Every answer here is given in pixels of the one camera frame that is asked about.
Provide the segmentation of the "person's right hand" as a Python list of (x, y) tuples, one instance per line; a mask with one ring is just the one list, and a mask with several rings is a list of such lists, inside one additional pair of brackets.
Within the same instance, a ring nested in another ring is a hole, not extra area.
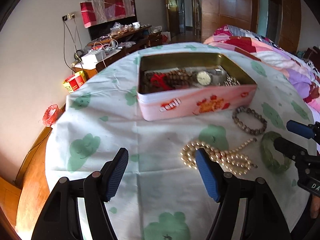
[(319, 216), (320, 211), (320, 198), (317, 196), (312, 196), (311, 206), (310, 206), (310, 217), (316, 219)]

